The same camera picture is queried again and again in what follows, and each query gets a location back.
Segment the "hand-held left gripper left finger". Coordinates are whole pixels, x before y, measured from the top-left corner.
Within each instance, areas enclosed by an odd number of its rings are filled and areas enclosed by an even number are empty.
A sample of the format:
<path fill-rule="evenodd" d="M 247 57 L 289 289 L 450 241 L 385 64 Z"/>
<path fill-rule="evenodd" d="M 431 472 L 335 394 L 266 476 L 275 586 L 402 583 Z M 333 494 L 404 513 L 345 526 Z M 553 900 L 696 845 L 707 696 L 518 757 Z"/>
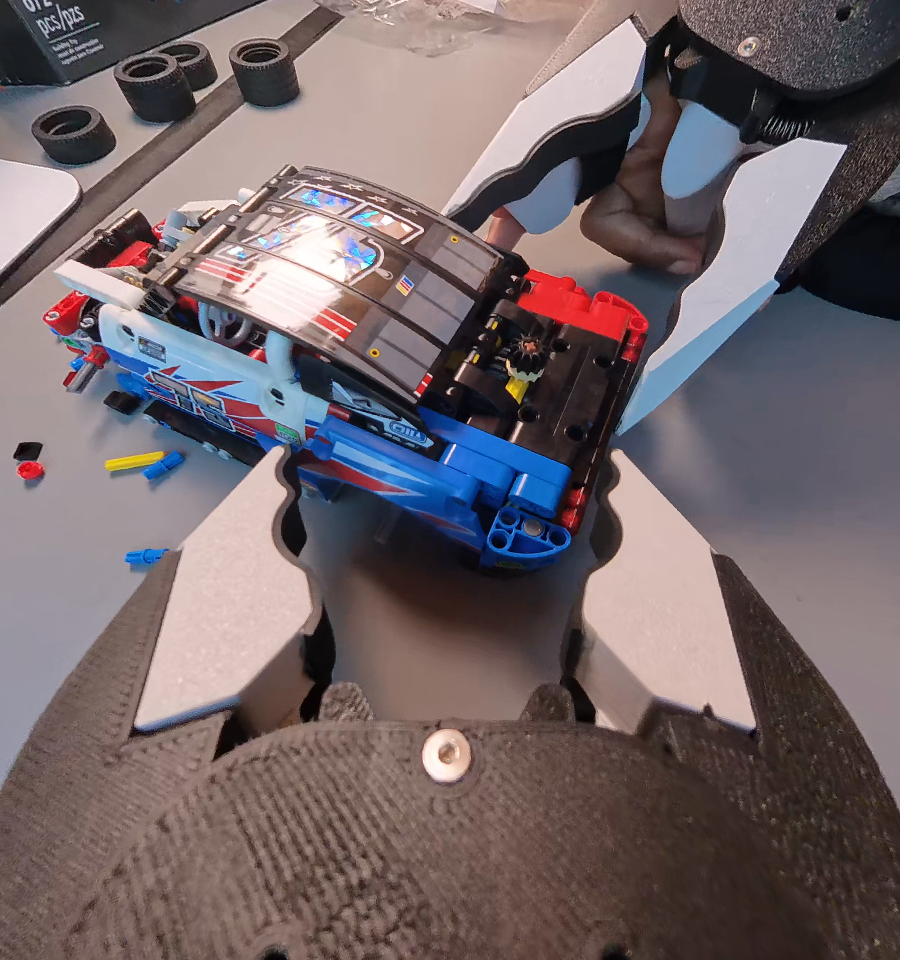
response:
<path fill-rule="evenodd" d="M 182 543 L 134 730 L 234 711 L 250 735 L 312 714 L 336 643 L 290 450 L 269 451 Z"/>

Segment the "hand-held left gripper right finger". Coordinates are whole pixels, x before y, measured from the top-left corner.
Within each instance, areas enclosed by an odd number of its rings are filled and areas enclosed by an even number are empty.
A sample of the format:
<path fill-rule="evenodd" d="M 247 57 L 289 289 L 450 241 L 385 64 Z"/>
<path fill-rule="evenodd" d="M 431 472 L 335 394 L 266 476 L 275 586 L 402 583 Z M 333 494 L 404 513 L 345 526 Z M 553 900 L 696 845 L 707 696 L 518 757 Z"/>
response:
<path fill-rule="evenodd" d="M 746 734 L 756 716 L 708 541 L 621 451 L 596 521 L 619 534 L 588 574 L 574 676 L 596 726 L 636 734 L 653 709 L 710 709 Z"/>

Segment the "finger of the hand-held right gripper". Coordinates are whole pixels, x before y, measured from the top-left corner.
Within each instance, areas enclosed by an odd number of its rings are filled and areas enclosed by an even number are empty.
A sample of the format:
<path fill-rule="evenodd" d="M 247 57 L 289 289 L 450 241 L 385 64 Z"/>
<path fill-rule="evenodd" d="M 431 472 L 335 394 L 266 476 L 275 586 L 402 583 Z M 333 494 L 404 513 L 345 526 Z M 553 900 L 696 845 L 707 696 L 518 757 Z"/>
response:
<path fill-rule="evenodd" d="M 584 158 L 626 150 L 640 109 L 648 39 L 638 16 L 587 16 L 516 103 L 444 206 L 475 230 L 506 209 L 552 230 L 579 202 Z"/>
<path fill-rule="evenodd" d="M 672 331 L 648 357 L 618 434 L 669 398 L 776 292 L 777 272 L 846 149 L 796 139 L 732 176 L 721 201 L 720 245 L 680 292 Z"/>

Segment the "lego race car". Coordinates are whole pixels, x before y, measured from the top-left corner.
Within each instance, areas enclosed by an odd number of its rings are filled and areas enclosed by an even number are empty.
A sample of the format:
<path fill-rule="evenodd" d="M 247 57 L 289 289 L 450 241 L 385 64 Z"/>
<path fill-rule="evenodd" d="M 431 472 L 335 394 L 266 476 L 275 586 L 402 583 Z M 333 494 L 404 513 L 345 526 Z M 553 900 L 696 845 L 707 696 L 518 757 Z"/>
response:
<path fill-rule="evenodd" d="M 304 494 L 364 490 L 472 567 L 516 574 L 572 544 L 558 519 L 636 306 L 530 268 L 400 193 L 288 165 L 151 224 L 132 209 L 54 272 L 43 316 L 81 392 Z"/>

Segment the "scattered small lego pieces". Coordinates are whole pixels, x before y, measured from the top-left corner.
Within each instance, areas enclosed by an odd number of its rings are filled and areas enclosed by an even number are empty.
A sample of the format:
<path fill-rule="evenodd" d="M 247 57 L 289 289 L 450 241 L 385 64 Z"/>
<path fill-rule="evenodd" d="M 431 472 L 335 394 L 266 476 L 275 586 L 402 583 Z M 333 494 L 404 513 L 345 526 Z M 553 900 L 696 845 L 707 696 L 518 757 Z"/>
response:
<path fill-rule="evenodd" d="M 43 446 L 37 441 L 21 442 L 13 452 L 16 463 L 16 474 L 26 483 L 36 483 L 46 474 L 44 465 L 39 461 Z M 120 458 L 113 458 L 104 462 L 108 474 L 125 472 L 139 472 L 147 481 L 157 479 L 175 471 L 184 463 L 184 456 L 180 451 L 151 451 Z M 169 552 L 166 548 L 146 548 L 129 551 L 124 555 L 124 562 L 134 568 L 150 568 Z"/>

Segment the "black lego tyre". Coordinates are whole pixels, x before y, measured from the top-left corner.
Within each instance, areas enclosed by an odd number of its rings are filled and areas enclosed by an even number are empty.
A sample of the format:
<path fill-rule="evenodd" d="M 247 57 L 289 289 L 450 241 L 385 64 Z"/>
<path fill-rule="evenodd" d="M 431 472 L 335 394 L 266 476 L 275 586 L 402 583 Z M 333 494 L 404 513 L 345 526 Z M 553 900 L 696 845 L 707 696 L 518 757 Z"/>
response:
<path fill-rule="evenodd" d="M 243 101 L 255 107 L 273 108 L 295 101 L 300 83 L 291 49 L 278 38 L 240 41 L 228 54 Z"/>
<path fill-rule="evenodd" d="M 133 113 L 146 122 L 177 122 L 196 109 L 189 82 L 170 54 L 130 56 L 116 65 L 113 75 Z"/>
<path fill-rule="evenodd" d="M 157 47 L 155 52 L 176 60 L 193 92 L 212 87 L 218 79 L 212 54 L 202 42 L 176 40 Z"/>
<path fill-rule="evenodd" d="M 68 165 L 101 160 L 117 145 L 103 114 L 90 105 L 65 105 L 46 111 L 33 120 L 31 133 L 47 156 Z"/>

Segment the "lego set box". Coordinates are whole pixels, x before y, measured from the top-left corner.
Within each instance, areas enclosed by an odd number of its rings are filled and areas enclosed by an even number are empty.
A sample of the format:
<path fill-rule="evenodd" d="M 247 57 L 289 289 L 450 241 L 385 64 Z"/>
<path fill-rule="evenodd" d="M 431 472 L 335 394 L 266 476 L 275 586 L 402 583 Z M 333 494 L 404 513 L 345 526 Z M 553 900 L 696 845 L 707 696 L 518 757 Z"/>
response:
<path fill-rule="evenodd" d="M 0 88 L 67 86 L 255 1 L 0 1 Z"/>

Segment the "person's right hand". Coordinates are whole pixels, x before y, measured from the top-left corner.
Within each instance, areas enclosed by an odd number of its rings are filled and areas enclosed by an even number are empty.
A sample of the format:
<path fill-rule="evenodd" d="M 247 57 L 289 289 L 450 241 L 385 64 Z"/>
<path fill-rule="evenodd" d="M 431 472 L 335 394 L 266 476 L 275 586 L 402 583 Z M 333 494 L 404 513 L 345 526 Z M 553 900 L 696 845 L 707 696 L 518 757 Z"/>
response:
<path fill-rule="evenodd" d="M 692 274 L 701 268 L 705 238 L 669 231 L 661 187 L 664 156 L 682 110 L 664 70 L 645 81 L 643 93 L 648 122 L 613 181 L 590 199 L 580 230 L 586 239 L 636 266 Z M 494 213 L 487 241 L 511 250 L 524 234 L 545 233 L 563 222 L 575 206 L 581 177 L 577 158 L 558 165 L 526 197 Z"/>

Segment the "black quilted wrist rest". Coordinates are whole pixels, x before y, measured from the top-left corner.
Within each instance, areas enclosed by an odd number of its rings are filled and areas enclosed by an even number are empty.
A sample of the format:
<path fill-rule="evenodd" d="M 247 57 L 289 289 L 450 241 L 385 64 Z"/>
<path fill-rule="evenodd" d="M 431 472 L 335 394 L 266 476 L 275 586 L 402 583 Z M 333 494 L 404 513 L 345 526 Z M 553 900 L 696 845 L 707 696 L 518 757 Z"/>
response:
<path fill-rule="evenodd" d="M 900 217 L 865 207 L 781 284 L 830 304 L 900 322 Z"/>

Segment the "clear plastic bag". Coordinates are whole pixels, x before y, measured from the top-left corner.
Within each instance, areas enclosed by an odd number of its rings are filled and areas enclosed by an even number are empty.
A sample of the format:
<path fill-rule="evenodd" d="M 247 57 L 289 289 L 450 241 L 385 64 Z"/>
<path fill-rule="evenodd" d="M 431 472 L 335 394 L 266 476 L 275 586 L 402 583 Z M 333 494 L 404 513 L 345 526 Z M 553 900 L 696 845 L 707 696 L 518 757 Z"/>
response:
<path fill-rule="evenodd" d="M 316 1 L 378 46 L 435 58 L 470 47 L 502 22 L 499 1 Z"/>

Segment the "white stand base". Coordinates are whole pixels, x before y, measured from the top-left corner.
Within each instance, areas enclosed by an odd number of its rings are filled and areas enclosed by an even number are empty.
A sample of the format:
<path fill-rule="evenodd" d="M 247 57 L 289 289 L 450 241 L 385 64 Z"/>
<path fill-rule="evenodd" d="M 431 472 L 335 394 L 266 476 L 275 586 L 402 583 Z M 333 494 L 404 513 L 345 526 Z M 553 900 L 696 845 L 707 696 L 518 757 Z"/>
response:
<path fill-rule="evenodd" d="M 67 172 L 0 159 L 0 278 L 82 197 Z"/>

